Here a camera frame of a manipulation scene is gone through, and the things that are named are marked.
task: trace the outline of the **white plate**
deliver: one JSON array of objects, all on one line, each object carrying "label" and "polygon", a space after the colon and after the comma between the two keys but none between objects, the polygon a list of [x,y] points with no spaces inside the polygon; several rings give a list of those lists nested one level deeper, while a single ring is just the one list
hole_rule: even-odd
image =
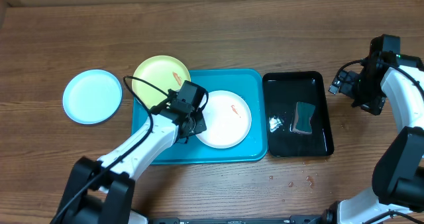
[{"label": "white plate", "polygon": [[105,70],[88,70],[66,86],[63,106],[73,121],[92,125],[112,116],[121,100],[122,87],[114,75]]},{"label": "white plate", "polygon": [[247,136],[252,124],[252,114],[247,103],[229,91],[213,91],[203,110],[206,131],[196,135],[213,148],[230,148]]}]

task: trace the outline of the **blue tray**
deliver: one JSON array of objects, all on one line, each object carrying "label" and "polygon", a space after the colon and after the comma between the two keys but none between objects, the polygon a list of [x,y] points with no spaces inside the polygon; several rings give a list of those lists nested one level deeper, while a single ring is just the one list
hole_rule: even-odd
[{"label": "blue tray", "polygon": [[[179,140],[166,149],[152,164],[207,164],[219,162],[257,161],[268,150],[266,140],[266,119],[262,78],[252,69],[222,69],[189,71],[191,81],[204,87],[208,92],[217,90],[231,91],[241,96],[252,113],[252,126],[247,137],[238,145],[217,149],[203,144],[196,136],[188,143]],[[147,113],[136,100],[132,112],[132,133],[146,121]]]}]

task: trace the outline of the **green sponge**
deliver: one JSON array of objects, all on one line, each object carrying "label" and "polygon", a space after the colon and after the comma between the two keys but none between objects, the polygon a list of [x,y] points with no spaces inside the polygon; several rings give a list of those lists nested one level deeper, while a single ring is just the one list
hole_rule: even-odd
[{"label": "green sponge", "polygon": [[297,102],[293,129],[291,131],[303,135],[312,134],[311,118],[314,111],[314,105],[305,102]]}]

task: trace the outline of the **orange stain on plate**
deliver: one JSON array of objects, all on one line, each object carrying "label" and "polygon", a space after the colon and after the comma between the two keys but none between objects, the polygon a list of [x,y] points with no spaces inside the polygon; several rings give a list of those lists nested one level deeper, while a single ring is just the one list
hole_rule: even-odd
[{"label": "orange stain on plate", "polygon": [[236,106],[232,105],[231,108],[233,108],[234,113],[236,113],[238,115],[238,117],[241,118],[241,116],[237,113]]},{"label": "orange stain on plate", "polygon": [[178,85],[181,86],[183,84],[181,77],[176,72],[172,72],[172,75],[174,75],[174,78],[177,81]]}]

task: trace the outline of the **yellow plate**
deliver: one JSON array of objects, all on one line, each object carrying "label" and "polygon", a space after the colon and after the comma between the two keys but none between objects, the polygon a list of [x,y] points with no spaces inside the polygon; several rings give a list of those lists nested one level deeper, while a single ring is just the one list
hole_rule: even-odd
[{"label": "yellow plate", "polygon": [[[186,66],[178,59],[165,55],[145,60],[138,66],[133,76],[150,82],[165,93],[168,93],[169,89],[179,90],[184,81],[191,81]],[[166,98],[153,87],[137,80],[132,81],[132,90],[149,109]]]}]

